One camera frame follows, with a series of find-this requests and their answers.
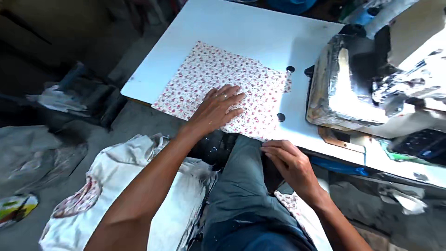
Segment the black knob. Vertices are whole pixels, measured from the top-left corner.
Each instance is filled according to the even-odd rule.
[[[286,68],[286,71],[289,71],[289,72],[291,72],[291,73],[293,73],[294,72],[294,67],[292,67],[292,66],[288,66],[287,68]]]
[[[277,118],[279,119],[280,122],[285,121],[285,115],[283,113],[278,113]]]

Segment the white cloth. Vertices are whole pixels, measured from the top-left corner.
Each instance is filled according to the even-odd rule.
[[[153,151],[158,147],[148,136],[137,135],[126,143],[103,149],[93,161],[87,175],[102,183],[102,193],[97,202],[87,211],[65,218],[50,218],[39,244],[43,251],[80,251],[100,223],[102,217],[115,199],[122,193],[135,176],[149,163]],[[215,180],[210,165],[199,159],[186,158],[177,173],[169,193],[155,214],[149,233],[147,250],[180,250],[188,240],[191,223],[206,194],[203,179],[187,170],[201,169]]]

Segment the white table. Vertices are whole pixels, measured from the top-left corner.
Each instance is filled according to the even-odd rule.
[[[304,70],[315,63],[322,48],[342,27],[224,0],[189,0],[121,94],[154,103],[197,41],[258,59],[275,70],[293,66],[292,91],[284,94],[281,102],[286,120],[275,139],[288,139],[296,146],[364,165],[364,154],[325,143],[317,127],[305,120],[309,79]],[[372,163],[372,168],[414,179],[413,173],[400,172],[392,163],[383,167],[376,159],[382,153],[376,148],[370,151],[376,152],[367,154],[366,164]]]

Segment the floral fabric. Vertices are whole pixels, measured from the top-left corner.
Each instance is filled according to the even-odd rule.
[[[152,107],[188,120],[208,91],[226,84],[239,85],[246,96],[229,108],[242,108],[244,113],[221,130],[261,141],[270,139],[269,134],[279,125],[282,94],[291,91],[290,74],[203,42],[197,42]]]

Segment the floral cloth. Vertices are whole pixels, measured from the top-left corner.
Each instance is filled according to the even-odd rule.
[[[63,218],[85,212],[96,203],[101,192],[102,185],[100,182],[90,175],[87,175],[85,185],[74,195],[59,203],[54,208],[51,217]]]
[[[242,108],[244,113],[221,130],[268,140],[280,123],[277,113],[282,94],[291,91],[290,74],[203,42],[197,42],[152,107],[188,120],[208,91],[226,84],[239,85],[246,96],[229,108]]]

